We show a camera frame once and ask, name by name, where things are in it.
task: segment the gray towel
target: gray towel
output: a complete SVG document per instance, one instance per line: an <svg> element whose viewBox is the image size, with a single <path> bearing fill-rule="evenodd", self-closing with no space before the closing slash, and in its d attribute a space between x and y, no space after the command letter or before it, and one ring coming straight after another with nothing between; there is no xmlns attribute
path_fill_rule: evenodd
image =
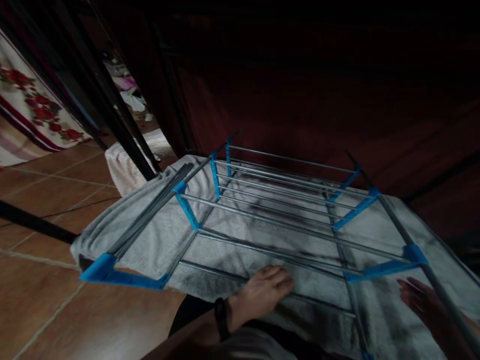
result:
<svg viewBox="0 0 480 360"><path fill-rule="evenodd" d="M142 209L167 183L170 176L183 164L192 162L196 166L202 160L203 158L192 155L183 157L169 166L156 179L149 181L108 208L73 243L71 246L73 256L76 259L79 258L80 254L91 260L98 258L119 238ZM226 173L226 169L221 165L218 166L218 170L220 174ZM251 177L247 180L261 182ZM307 206L323 212L327 211L321 204L295 200L291 197L265 192L237 182L232 182L229 187ZM212 171L209 165L204 167L188 183L186 194L207 200L215 198ZM295 207L285 207L274 202L259 200L231 191L227 191L225 195L288 211L291 214L328 222L327 217L305 212ZM356 206L361 199L361 196L342 194L337 201ZM415 243L420 246L430 261L434 272L442 281L453 301L474 320L480 318L480 288L477 284L401 200L395 197L387 197L387 199ZM219 203L241 210L248 209L250 212L262 214L272 219L301 225L317 232L332 235L329 228L313 225L310 222L301 223L283 215L273 212L266 213L264 210L256 210L226 199L220 200ZM207 205L193 201L190 204L197 218L201 219L202 214L208 208ZM349 210L336 207L335 211L338 215L344 215ZM222 209L214 209L204 227L225 233L239 240L279 250L308 253L332 264L339 264L336 244L332 242ZM159 279L181 251L191 234L192 228L177 200L173 198L153 218L117 266L130 268L145 276ZM402 247L405 245L378 201L340 230L339 235L343 239L398 255L401 255ZM388 260L352 248L344 248L344 251L349 264L358 269L374 266ZM279 260L250 249L200 237L194 240L184 258L191 262L244 277L250 277L267 264L282 264ZM344 308L350 308L346 288L340 281L287 263L284 266L295 280L295 292ZM396 279L404 279L407 276L416 277L428 284L423 272L416 269L365 281L353 286L363 315L362 320L367 341L377 359L440 359L443 354L432 339L430 332L400 300ZM183 265L177 267L167 286L207 301L214 301L218 297L226 297L240 287L235 282ZM330 314L317 306L289 299L285 300L277 311L267 316L265 320L280 325L287 330L296 331L306 340L318 342L327 351L335 351L360 359L358 336L350 318Z"/></svg>

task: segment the wristband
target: wristband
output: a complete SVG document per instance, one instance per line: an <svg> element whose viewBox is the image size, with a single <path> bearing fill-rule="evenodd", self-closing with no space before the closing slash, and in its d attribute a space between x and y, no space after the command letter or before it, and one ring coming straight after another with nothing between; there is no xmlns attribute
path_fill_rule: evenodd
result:
<svg viewBox="0 0 480 360"><path fill-rule="evenodd" d="M230 332L227 324L227 304L221 297L215 300L213 311L215 312L216 327L222 343L230 337Z"/></svg>

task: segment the drying rack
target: drying rack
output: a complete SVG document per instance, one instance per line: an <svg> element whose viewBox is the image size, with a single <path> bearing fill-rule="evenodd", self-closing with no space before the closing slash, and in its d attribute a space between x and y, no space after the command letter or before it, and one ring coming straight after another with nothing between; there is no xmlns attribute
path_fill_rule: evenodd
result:
<svg viewBox="0 0 480 360"><path fill-rule="evenodd" d="M124 239L123 243L119 244L119 242L117 241L117 243L112 247L112 249L110 249L109 252L101 255L80 276L80 279L84 281L89 281L89 282L102 282L102 283L109 283L109 284L127 285L127 286L134 286L134 287L140 287L140 288L162 290L165 287L165 285L168 283L172 275L174 274L177 267L181 265L181 266L193 268L199 271L203 271L209 274L213 274L219 277L223 277L223 278L232 280L234 282L244 284L248 281L248 279L245 277L238 276L236 274L228 273L228 272L218 270L212 267L208 267L205 265L201 265L195 262L187 261L187 260L184 260L183 258L186 252L188 251L188 249L190 248L190 246L192 245L193 241L197 237L230 244L230 245L238 246L241 248L250 249L252 251L256 251L261 254L268 255L272 258L279 259L286 263L290 263L292 265L318 273L319 275L327 276L329 278L336 279L339 282L345 283L348 296L350 299L351 309L343 308L343 307L322 301L317 298L313 298L310 296L305 296L297 293L291 293L288 297L319 306L324 310L327 310L336 314L341 314L343 316L353 318L355 327L358 332L359 345L360 345L362 357L364 359L371 360L374 357L371 355L368 348L368 343L367 343L365 332L362 326L362 321L360 319L360 311L359 311L358 303L355 297L355 293L353 292L353 289L352 289L353 284L359 283L362 281L380 278L390 274L401 273L401 272L415 269L415 268L421 268L425 273L426 277L428 278L430 284L435 289L439 298L443 302L445 308L448 310L448 312L452 316L452 319L456 323L458 329L460 330L464 338L467 340L467 342L471 345L473 349L475 349L478 346L477 339L472 334L470 328L466 325L464 319L461 316L461 313L459 312L455 304L452 302L452 300L449 298L448 294L446 293L443 286L440 284L435 274L432 272L432 269L427 259L423 255L422 251L416 244L414 244L412 238L407 233L403 225L400 223L395 213L390 208L387 200L383 197L381 192L372 184L367 174L365 173L364 169L353 158L353 156L350 153L348 153L348 151L346 153L353 163L353 169L345 169L341 167L320 164L312 161L299 160L299 159L270 154L263 151L247 149L244 147L232 145L232 140L239 132L240 130L237 131L237 133L235 133L231 137L229 137L216 151L214 151L209 157L207 157L204 161L202 161L200 165L197 168L195 168L188 176L186 174L188 173L190 168L184 171L182 174L179 174L179 176L176 177L176 180L174 181L174 183L170 182L166 186L168 187L168 190L164 192L164 196L161 198L161 200L154 199L153 203L158 202L158 204L156 205L156 208L155 208L156 210L154 209L153 211L158 211L164 204L166 204L166 202L168 202L173 196L175 196L193 229L193 232L189 237L188 241L186 242L184 247L181 249L178 256L173 260L172 264L170 265L165 275L163 275L159 280L154 280L145 276L135 275L135 274L115 270L114 269L115 263L119 260L119 258L123 254L125 254L125 252L128 250L128 248L132 245L134 241L131 239L130 240ZM225 148L226 160L225 161L218 160L218 153L224 148ZM300 163L309 164L313 166L330 168L330 169L346 172L349 174L349 176L345 180L345 182L327 180L327 179L318 178L318 177L312 178L311 176L300 174L300 173L294 173L291 171L274 168L274 167L266 166L263 164L257 164L249 161L243 161L243 160L237 160L237 159L231 158L230 156L231 149L258 153L265 156L276 157L283 160L295 161L295 162L300 162ZM185 194L188 182L207 164L210 164L211 166L213 182L215 187L215 199L212 201ZM226 167L227 175L219 174L218 168L217 168L218 165ZM286 185L288 186L288 189L280 189L278 187L265 185L263 183L236 178L236 174L243 174L248 177L268 180L273 182L275 185L278 185L278 184L281 184L284 186ZM349 185L351 185L352 182L355 180L355 178L359 175L361 175L365 179L366 183L369 186L367 193L351 190L351 188L348 188ZM220 179L226 180L226 182L224 184L221 184ZM278 199L268 198L263 195L249 193L249 192L238 190L238 189L233 189L229 187L231 182L243 183L248 185L249 187L268 190L269 192L274 192L274 193L285 195L288 197L308 200L313 203L322 204L322 205L325 205L327 211L326 212L318 211L316 209L310 209L297 204L280 201ZM301 192L298 190L292 190L291 187L294 187L296 189L300 188L305 190L315 190L320 192L322 194L322 197L313 196L311 192L309 193L309 192ZM289 214L288 212L281 211L275 208L270 208L270 207L259 205L256 203L250 203L244 200L235 199L227 195L224 195L225 192L240 193L245 196L262 199L268 202L280 203L281 205L288 205L295 208L301 208L304 211L307 211L316 215L320 215L322 217L327 217L329 218L329 222L322 222L315 219L302 217L299 215L292 215L292 214ZM342 194L355 195L363 199L356 206L346 205L339 202L339 199L341 199ZM314 231L314 230L301 227L298 225L294 225L291 223L279 221L279 220L269 218L257 213L248 212L248 211L240 210L238 208L220 204L219 201L221 199L241 203L244 205L248 205L249 207L266 210L273 213L291 216L291 217L294 217L295 219L300 218L300 220L314 223L317 226L329 228L332 231L332 235ZM375 249L373 247L348 241L339 237L338 230L344 227L346 224L348 224L348 222L350 222L352 219L357 217L363 210L368 208L375 201L379 201L381 203L387 215L389 216L389 218L397 228L398 232L402 236L403 240L405 241L405 246L403 247L402 255L397 255L397 254L393 254L383 250ZM200 221L196 218L190 206L190 202L198 202L198 203L209 206L207 212L203 215ZM349 212L344 216L339 216L335 214L333 211L335 207L348 209ZM219 208L221 210L231 212L237 215L245 216L245 217L263 221L275 226L293 230L302 234L306 234L306 235L318 238L319 240L336 243L340 265L323 262L316 259L313 256L307 256L304 254L292 254L289 252L283 252L283 251L278 251L276 249L259 246L252 242L247 242L243 240L238 241L237 239L234 239L228 236L228 234L223 234L223 233L214 231L212 229L208 229L204 227L204 224L206 223L208 217L210 216L213 209L215 208ZM140 230L133 231L134 233L136 233L136 236L138 236L138 234L145 228L147 222L145 222L142 225L143 227L141 227ZM386 259L389 259L389 261L386 261L384 263L381 263L379 265L375 265L372 267L364 268L364 269L352 268L348 266L346 263L343 247L350 247L350 248L371 253L377 256L381 256Z"/></svg>

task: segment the blue plastic bracket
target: blue plastic bracket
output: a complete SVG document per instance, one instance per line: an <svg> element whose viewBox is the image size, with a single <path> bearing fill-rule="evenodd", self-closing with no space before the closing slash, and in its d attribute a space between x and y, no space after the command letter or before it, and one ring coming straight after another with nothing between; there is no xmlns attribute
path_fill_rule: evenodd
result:
<svg viewBox="0 0 480 360"><path fill-rule="evenodd" d="M220 199L220 188L219 188L219 177L217 174L219 173L217 170L217 164L215 163L215 160L217 160L217 157L219 154L214 151L210 155L210 166L211 166L211 174L213 176L213 184L215 185L215 195L217 199Z"/></svg>
<svg viewBox="0 0 480 360"><path fill-rule="evenodd" d="M360 169L357 169L357 166L355 166L355 168L356 171L352 175L350 175L350 177L340 186L340 189L345 190L346 188L348 188L350 184L354 182L355 178L360 174ZM335 201L341 194L342 193L340 191L337 191L328 200Z"/></svg>
<svg viewBox="0 0 480 360"><path fill-rule="evenodd" d="M178 200L178 203L180 204L181 208L183 209L183 212L185 212L186 218L190 222L191 227L193 228L193 230L195 230L198 233L199 228L201 228L202 226L197 221L197 218L195 217L195 214L192 210L192 207L189 204L189 201L187 199L184 199L183 197L180 197L181 194L185 194L186 189L187 189L187 183L185 181L180 181L173 188L173 191L176 193L175 197Z"/></svg>
<svg viewBox="0 0 480 360"><path fill-rule="evenodd" d="M340 230L343 226L349 223L354 217L356 217L363 210L365 210L370 205L372 205L377 200L377 196L381 195L381 193L376 187L372 187L370 190L368 190L368 195L370 195L371 197L363 199L357 206L355 206L355 210L350 210L350 212L344 216L343 220L340 220L335 223L336 231Z"/></svg>
<svg viewBox="0 0 480 360"><path fill-rule="evenodd" d="M102 254L90 267L79 277L80 280L92 283L107 283L126 285L135 288L163 290L170 280L170 276L164 275L159 280L135 275L114 269L117 258L109 253Z"/></svg>
<svg viewBox="0 0 480 360"><path fill-rule="evenodd" d="M232 161L230 160L230 143L232 142L232 138L228 138L225 145L225 153L226 153L226 162L231 164ZM226 174L229 178L232 177L232 168L230 166L226 167Z"/></svg>
<svg viewBox="0 0 480 360"><path fill-rule="evenodd" d="M381 278L390 274L401 273L407 270L418 268L422 264L428 264L429 261L424 253L416 244L409 244L403 247L403 257L410 262L391 260L379 265L375 265L363 270L363 275L343 273L345 280L351 284L360 283L365 280Z"/></svg>
<svg viewBox="0 0 480 360"><path fill-rule="evenodd" d="M375 356L365 351L362 351L361 357L363 360L375 360Z"/></svg>

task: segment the black pants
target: black pants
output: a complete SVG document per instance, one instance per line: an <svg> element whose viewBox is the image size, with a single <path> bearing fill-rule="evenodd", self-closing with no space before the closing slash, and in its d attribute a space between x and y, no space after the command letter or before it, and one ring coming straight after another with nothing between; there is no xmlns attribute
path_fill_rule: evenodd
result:
<svg viewBox="0 0 480 360"><path fill-rule="evenodd" d="M191 323L199 316L213 309L214 304L198 297L187 295L176 312L168 337ZM279 326L259 320L251 320L244 326L255 328L267 333L275 339L285 350L296 356L297 359L332 359L318 344L303 340L296 333L282 329Z"/></svg>

